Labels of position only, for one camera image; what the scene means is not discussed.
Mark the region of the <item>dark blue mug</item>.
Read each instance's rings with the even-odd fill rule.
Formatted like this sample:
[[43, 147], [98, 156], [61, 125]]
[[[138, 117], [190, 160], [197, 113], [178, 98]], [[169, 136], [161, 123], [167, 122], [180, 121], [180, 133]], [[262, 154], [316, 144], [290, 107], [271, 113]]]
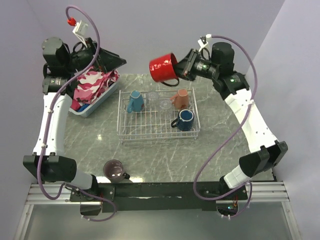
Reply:
[[178, 128], [180, 131], [187, 132], [192, 129], [194, 120], [195, 114], [189, 109], [183, 109], [170, 125], [172, 128]]

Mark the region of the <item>light blue floral mug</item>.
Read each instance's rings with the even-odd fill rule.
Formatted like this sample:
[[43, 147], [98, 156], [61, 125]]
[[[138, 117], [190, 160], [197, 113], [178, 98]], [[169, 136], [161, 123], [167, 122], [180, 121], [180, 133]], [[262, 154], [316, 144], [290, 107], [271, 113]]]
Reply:
[[141, 92], [134, 90], [130, 93], [127, 113], [140, 112], [144, 108], [144, 98]]

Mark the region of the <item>red mug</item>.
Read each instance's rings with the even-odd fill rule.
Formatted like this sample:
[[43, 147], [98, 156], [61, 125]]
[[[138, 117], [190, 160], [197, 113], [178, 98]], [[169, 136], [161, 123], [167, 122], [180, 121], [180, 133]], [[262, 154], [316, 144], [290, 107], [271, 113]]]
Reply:
[[[161, 83], [167, 87], [177, 87], [180, 83], [179, 77], [174, 70], [174, 66], [177, 63], [177, 59], [172, 52], [151, 60], [149, 62], [151, 78], [156, 83]], [[167, 83], [167, 81], [173, 79], [176, 80], [175, 84]]]

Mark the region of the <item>clear glass tumbler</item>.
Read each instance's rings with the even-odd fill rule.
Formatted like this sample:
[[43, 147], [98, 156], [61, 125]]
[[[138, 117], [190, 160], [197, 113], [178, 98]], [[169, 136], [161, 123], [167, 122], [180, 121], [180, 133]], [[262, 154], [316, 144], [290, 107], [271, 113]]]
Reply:
[[159, 100], [159, 94], [156, 91], [149, 91], [146, 93], [146, 104], [148, 106], [155, 106]]
[[159, 101], [159, 110], [161, 112], [167, 112], [170, 111], [172, 109], [172, 102], [170, 99], [166, 98], [166, 99], [161, 99]]

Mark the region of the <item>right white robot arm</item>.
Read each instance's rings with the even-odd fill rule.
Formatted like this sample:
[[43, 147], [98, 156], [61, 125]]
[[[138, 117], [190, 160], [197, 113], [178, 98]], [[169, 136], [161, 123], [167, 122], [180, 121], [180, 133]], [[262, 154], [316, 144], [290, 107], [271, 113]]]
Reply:
[[176, 76], [183, 80], [202, 77], [212, 81], [234, 113], [248, 143], [250, 153], [240, 157], [238, 165], [220, 178], [213, 199], [231, 199], [252, 177], [274, 168], [288, 151], [287, 143], [279, 141], [264, 121], [245, 76], [234, 70], [234, 56], [229, 43], [216, 42], [209, 59], [204, 58], [202, 51], [191, 49], [173, 65]]

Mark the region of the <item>purple grey mug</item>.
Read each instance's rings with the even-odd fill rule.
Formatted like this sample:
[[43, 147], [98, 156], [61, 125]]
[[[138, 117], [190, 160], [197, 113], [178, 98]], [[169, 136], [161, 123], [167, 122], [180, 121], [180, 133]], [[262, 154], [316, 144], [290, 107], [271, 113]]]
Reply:
[[129, 180], [131, 177], [125, 171], [123, 164], [116, 159], [109, 160], [104, 164], [103, 174], [114, 184], [120, 183], [123, 180]]

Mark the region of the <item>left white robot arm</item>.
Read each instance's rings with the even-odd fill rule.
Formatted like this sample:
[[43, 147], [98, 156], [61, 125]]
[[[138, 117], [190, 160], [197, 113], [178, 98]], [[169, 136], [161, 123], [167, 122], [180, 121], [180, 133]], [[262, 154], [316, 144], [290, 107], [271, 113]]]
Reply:
[[99, 42], [86, 38], [82, 48], [71, 52], [58, 37], [41, 44], [46, 61], [43, 66], [43, 116], [36, 145], [31, 155], [23, 157], [23, 166], [40, 185], [61, 182], [82, 190], [88, 201], [100, 195], [97, 178], [79, 170], [74, 159], [65, 156], [64, 134], [69, 109], [77, 87], [77, 77], [92, 69], [110, 73], [127, 61], [118, 54], [100, 47]]

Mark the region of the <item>salmon pink mug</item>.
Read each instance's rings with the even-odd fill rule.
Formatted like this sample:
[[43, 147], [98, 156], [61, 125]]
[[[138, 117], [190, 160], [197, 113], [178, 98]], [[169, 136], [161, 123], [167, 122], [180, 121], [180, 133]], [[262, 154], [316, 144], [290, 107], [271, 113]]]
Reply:
[[170, 98], [170, 100], [176, 109], [187, 109], [189, 106], [188, 91], [186, 89], [179, 89], [177, 93]]

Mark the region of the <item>white wire dish rack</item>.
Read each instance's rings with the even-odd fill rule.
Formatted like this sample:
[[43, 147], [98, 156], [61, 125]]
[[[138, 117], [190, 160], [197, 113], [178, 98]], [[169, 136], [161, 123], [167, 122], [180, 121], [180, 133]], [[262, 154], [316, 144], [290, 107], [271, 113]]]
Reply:
[[195, 90], [188, 89], [189, 104], [188, 108], [194, 113], [192, 129], [181, 131], [171, 127], [171, 122], [177, 118], [179, 110], [174, 108], [170, 111], [160, 111], [159, 102], [162, 99], [170, 99], [178, 91], [156, 90], [159, 99], [156, 105], [149, 106], [146, 103], [146, 94], [142, 91], [144, 108], [140, 112], [127, 113], [127, 106], [130, 101], [130, 93], [119, 92], [118, 112], [116, 131], [121, 143], [129, 141], [153, 141], [153, 140], [172, 140], [172, 139], [197, 139], [201, 130]]

